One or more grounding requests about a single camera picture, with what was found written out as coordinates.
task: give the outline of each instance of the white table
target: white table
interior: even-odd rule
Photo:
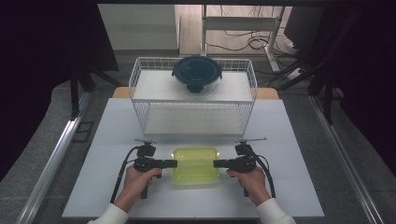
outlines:
[[[270,163],[276,197],[284,211],[294,217],[323,217],[303,156],[281,100],[258,100],[254,105],[245,137],[268,140],[251,142],[257,154]],[[63,217],[99,217],[109,204],[117,175],[127,152],[145,138],[130,99],[109,99],[92,146]],[[156,159],[171,159],[176,147],[213,146],[221,159],[234,159],[232,138],[156,138]],[[171,170],[154,179],[148,198],[141,200],[130,217],[167,218],[255,218],[254,204],[245,198],[236,178],[221,169],[211,185],[181,187],[171,180]]]

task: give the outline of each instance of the black curtain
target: black curtain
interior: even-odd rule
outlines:
[[[55,2],[0,4],[1,179],[46,115],[55,86],[86,65],[118,71],[97,5]]]
[[[396,7],[371,1],[334,62],[341,107],[396,175]]]

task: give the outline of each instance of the yellow plastic container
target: yellow plastic container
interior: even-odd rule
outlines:
[[[177,147],[172,157],[177,160],[172,174],[177,183],[209,183],[219,178],[218,168],[213,167],[219,157],[215,147]]]

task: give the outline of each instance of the lid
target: lid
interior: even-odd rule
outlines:
[[[213,161],[219,157],[215,147],[178,147],[173,151],[177,168],[172,178],[177,183],[205,183],[219,178]]]
[[[175,64],[172,76],[186,84],[189,91],[200,92],[204,86],[221,78],[221,67],[210,58],[190,56]]]

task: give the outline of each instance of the wire basket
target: wire basket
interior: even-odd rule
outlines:
[[[241,136],[257,94],[250,60],[216,59],[222,80],[209,94],[194,95],[174,77],[181,58],[138,58],[129,81],[134,111],[145,135]]]

